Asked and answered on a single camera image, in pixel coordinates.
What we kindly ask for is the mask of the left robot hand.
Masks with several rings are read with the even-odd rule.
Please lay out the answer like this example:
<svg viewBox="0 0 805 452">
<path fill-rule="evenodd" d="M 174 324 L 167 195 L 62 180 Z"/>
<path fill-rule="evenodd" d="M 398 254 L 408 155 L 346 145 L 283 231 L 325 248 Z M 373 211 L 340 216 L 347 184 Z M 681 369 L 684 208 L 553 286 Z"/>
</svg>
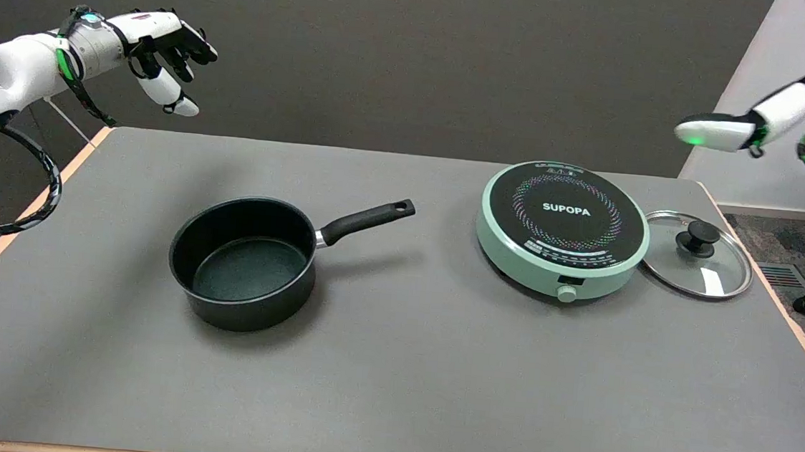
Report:
<svg viewBox="0 0 805 452">
<path fill-rule="evenodd" d="M 123 59 L 136 81 L 164 113 L 194 117 L 201 112 L 181 87 L 193 82 L 190 64 L 208 65 L 218 61 L 218 50 L 202 29 L 194 29 L 173 10 L 136 10 L 105 20 L 118 35 Z"/>
</svg>

